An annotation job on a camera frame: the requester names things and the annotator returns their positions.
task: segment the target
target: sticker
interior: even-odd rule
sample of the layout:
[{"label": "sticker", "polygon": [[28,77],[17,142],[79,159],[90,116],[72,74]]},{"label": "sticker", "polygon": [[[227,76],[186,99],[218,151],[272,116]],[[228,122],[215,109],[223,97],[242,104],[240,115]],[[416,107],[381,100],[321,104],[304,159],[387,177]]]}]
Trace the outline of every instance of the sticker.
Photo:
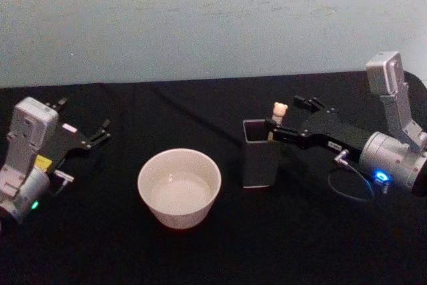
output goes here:
[{"label": "sticker", "polygon": [[75,133],[77,131],[77,128],[74,128],[71,125],[68,125],[67,123],[64,123],[62,125],[62,128],[65,128],[66,130],[70,131],[71,133]]},{"label": "sticker", "polygon": [[47,168],[52,164],[52,161],[46,157],[43,157],[41,155],[37,155],[35,158],[35,165],[43,170],[44,172],[47,171]]},{"label": "sticker", "polygon": [[339,152],[342,151],[342,146],[335,144],[332,141],[328,141],[328,146],[334,148],[335,150],[338,150]]}]

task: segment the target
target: white label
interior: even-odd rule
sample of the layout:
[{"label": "white label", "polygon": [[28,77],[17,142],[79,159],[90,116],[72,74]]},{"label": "white label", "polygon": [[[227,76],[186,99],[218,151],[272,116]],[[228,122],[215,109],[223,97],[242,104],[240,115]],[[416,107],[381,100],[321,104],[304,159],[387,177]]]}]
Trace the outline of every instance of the white label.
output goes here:
[{"label": "white label", "polygon": [[342,151],[342,146],[335,144],[332,141],[328,141],[328,146],[334,148],[335,150],[338,150],[339,152]]},{"label": "white label", "polygon": [[73,126],[68,125],[67,123],[64,123],[62,127],[70,131],[71,133],[75,133],[77,131],[77,128],[74,128]]}]

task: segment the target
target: robotic arm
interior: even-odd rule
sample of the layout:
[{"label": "robotic arm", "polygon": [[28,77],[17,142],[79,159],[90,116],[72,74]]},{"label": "robotic arm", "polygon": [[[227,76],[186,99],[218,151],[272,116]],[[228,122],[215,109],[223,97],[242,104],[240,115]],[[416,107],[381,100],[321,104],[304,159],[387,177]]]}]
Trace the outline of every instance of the robotic arm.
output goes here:
[{"label": "robotic arm", "polygon": [[9,149],[0,170],[0,219],[21,223],[34,203],[60,180],[58,194],[73,177],[58,170],[71,150],[90,150],[110,137],[106,120],[91,137],[59,123],[66,103],[43,104],[27,97],[15,106],[7,134]]},{"label": "robotic arm", "polygon": [[427,196],[427,134],[412,120],[400,54],[379,53],[368,62],[367,70],[371,92],[380,96],[394,137],[346,124],[335,108],[317,98],[299,96],[294,97],[294,105],[312,112],[302,126],[294,130],[266,119],[267,130],[273,132],[275,140],[303,149],[322,146],[338,152],[338,163],[345,165],[345,158],[358,162],[377,184],[388,187],[394,183],[414,195]]}]

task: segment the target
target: table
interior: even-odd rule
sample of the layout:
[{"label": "table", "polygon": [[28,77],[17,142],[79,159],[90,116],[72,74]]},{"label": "table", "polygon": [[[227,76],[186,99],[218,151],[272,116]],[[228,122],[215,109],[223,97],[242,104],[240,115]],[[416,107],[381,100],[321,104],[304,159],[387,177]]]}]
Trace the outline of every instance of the table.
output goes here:
[{"label": "table", "polygon": [[[412,117],[427,128],[427,90],[413,75]],[[2,284],[421,284],[427,280],[426,201],[393,189],[369,204],[334,194],[334,154],[284,146],[276,184],[244,190],[242,120],[273,102],[317,96],[343,120],[387,133],[363,71],[158,83],[0,89],[0,137],[30,95],[69,98],[62,121],[90,134],[108,117],[111,139],[64,163],[75,181],[43,199],[0,239]],[[306,113],[290,107],[286,121]],[[199,150],[222,172],[207,218],[188,231],[163,227],[141,203],[137,175],[169,148]],[[0,161],[7,151],[0,139]]]}]

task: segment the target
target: white bowl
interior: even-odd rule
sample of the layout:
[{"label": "white bowl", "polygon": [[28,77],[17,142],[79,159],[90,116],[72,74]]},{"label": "white bowl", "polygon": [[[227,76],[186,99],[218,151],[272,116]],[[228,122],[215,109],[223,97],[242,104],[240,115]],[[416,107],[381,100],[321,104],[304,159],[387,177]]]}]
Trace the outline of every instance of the white bowl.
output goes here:
[{"label": "white bowl", "polygon": [[215,162],[196,150],[177,148],[153,156],[138,175],[138,191],[165,226],[186,229],[207,215],[221,187]]}]

